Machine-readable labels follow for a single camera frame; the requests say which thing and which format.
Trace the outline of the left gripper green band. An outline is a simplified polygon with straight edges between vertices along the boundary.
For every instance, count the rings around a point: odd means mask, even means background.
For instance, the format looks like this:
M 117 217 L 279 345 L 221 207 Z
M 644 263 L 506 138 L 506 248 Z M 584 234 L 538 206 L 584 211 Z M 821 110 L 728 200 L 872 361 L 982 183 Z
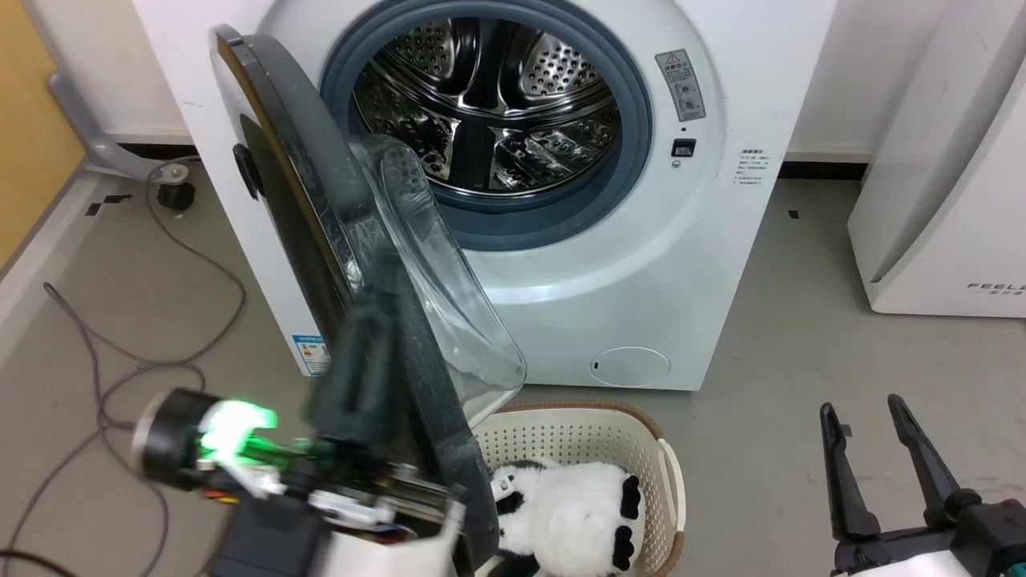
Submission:
M 262 430 L 272 410 L 201 399 L 195 487 L 234 504 L 215 555 L 458 555 L 465 508 L 455 486 L 395 462 L 398 400 L 393 293 L 363 293 L 308 403 L 313 436 L 287 448 Z

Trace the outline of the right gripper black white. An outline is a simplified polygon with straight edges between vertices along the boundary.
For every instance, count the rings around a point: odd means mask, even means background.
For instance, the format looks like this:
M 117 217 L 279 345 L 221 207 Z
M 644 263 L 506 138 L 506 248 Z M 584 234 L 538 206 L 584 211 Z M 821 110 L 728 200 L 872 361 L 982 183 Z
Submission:
M 882 533 L 851 471 L 850 428 L 832 403 L 823 403 L 818 417 L 837 540 L 832 577 L 1026 577 L 1026 505 L 982 502 L 954 478 L 901 395 L 887 394 L 887 410 L 919 480 L 928 527 Z

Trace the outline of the black round washing machine door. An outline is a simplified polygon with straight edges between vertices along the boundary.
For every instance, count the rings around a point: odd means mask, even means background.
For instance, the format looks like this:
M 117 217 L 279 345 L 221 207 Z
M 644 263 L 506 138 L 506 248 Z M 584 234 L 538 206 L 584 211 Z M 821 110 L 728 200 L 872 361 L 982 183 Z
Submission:
M 459 489 L 477 577 L 497 554 L 499 521 L 471 428 L 520 390 L 523 354 L 458 247 L 415 150 L 392 136 L 341 134 L 274 37 L 219 25 L 209 46 L 238 136 L 236 167 L 266 204 L 330 358 L 364 292 L 398 296 L 408 398 L 394 459 Z

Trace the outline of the white front-load washing machine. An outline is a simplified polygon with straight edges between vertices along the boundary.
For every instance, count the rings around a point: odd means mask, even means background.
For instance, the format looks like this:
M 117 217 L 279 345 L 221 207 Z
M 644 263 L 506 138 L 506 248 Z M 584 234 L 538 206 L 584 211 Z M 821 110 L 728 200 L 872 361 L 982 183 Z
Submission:
M 321 97 L 331 47 L 378 1 L 131 0 L 297 366 L 292 335 L 320 333 L 271 220 L 228 164 L 209 34 L 227 23 L 273 36 Z M 838 0 L 569 1 L 608 26 L 638 66 L 652 99 L 644 169 L 618 208 L 568 240 L 464 249 L 525 355 L 529 384 L 697 390 Z M 703 119 L 677 118 L 655 60 L 675 49 L 688 52 Z

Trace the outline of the grey rubber door gasket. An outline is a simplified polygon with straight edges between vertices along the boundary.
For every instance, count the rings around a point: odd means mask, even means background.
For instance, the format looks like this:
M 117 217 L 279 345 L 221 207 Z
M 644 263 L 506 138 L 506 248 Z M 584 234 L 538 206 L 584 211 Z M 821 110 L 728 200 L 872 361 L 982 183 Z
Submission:
M 436 18 L 520 22 L 567 41 L 600 71 L 620 114 L 620 134 L 600 164 L 568 186 L 546 194 L 505 200 L 468 197 L 455 195 L 426 178 L 462 248 L 541 248 L 585 232 L 618 208 L 637 184 L 648 157 L 652 99 L 625 44 L 613 37 L 608 26 L 569 0 L 374 2 L 338 37 L 319 78 L 320 95 L 344 134 L 374 134 L 362 122 L 352 97 L 363 67 L 391 39 Z

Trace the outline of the blue white energy label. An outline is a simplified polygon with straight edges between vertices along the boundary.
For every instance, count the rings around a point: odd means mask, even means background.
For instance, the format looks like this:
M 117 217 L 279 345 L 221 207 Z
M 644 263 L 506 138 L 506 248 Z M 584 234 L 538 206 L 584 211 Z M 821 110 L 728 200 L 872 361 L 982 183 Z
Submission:
M 320 335 L 292 335 L 297 351 L 298 366 L 305 376 L 323 375 L 329 368 L 331 358 L 329 347 Z

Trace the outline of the cream perforated laundry basket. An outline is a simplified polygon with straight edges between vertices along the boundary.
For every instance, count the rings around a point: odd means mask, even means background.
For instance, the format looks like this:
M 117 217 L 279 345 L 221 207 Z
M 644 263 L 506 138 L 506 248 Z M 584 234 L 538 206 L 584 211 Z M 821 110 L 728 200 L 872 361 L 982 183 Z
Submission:
M 604 399 L 514 401 L 471 430 L 491 466 L 606 462 L 636 474 L 645 499 L 645 534 L 628 577 L 671 577 L 685 544 L 685 479 L 677 454 L 642 410 Z

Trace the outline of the black and white panda plush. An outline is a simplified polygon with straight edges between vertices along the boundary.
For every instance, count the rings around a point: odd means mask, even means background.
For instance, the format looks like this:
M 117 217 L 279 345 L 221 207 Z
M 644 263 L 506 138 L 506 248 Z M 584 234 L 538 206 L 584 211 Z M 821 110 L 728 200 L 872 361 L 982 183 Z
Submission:
M 491 489 L 499 546 L 485 577 L 626 577 L 644 547 L 644 492 L 623 467 L 514 461 Z

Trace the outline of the black round caster foot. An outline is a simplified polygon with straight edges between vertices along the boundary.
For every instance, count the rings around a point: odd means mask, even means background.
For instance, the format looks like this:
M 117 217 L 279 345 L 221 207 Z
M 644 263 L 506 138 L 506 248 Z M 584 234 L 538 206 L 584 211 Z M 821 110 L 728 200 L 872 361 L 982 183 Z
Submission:
M 161 207 L 169 211 L 187 211 L 194 204 L 195 194 L 195 187 L 188 182 L 179 185 L 164 184 L 158 187 L 156 199 Z

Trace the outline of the white appliance with grey lettering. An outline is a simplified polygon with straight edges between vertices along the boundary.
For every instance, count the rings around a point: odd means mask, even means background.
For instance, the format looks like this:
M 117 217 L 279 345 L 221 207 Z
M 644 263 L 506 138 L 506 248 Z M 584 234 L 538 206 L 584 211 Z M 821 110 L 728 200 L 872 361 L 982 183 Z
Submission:
M 1026 319 L 1026 0 L 951 0 L 847 230 L 871 310 Z

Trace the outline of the steel perforated washer drum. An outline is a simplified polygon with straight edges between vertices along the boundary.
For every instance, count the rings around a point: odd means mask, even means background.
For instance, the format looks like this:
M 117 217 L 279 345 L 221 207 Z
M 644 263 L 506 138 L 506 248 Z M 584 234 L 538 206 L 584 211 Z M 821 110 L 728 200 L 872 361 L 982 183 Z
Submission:
M 419 23 L 363 67 L 352 97 L 371 132 L 406 143 L 431 183 L 468 197 L 568 186 L 620 134 L 618 103 L 590 59 L 499 18 Z

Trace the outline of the yellow wooden panel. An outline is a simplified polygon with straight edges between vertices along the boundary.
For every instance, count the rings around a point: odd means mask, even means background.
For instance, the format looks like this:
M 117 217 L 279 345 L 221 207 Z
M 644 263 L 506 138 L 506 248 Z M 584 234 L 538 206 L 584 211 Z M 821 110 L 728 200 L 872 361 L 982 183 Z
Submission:
M 55 70 L 22 0 L 0 0 L 0 270 L 85 157 L 47 86 Z

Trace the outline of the grey warning sticker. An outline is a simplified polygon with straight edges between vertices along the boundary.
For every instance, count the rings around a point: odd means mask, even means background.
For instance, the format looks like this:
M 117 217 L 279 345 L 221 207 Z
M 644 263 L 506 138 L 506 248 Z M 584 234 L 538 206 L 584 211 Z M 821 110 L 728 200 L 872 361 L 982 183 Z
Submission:
M 706 107 L 688 52 L 675 49 L 656 54 L 655 60 L 669 88 L 672 103 L 681 122 L 706 117 Z

